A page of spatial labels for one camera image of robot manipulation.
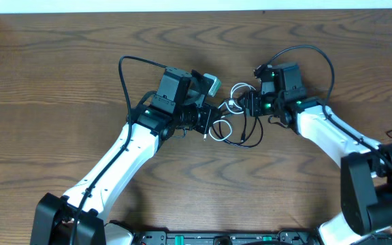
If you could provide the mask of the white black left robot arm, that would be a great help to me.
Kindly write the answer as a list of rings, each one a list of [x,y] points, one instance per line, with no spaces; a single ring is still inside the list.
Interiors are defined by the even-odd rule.
[[[132,244],[135,235],[108,216],[139,168],[176,129],[206,135],[222,112],[206,102],[179,104],[147,92],[128,115],[112,147],[61,197],[45,194],[33,220],[31,244]]]

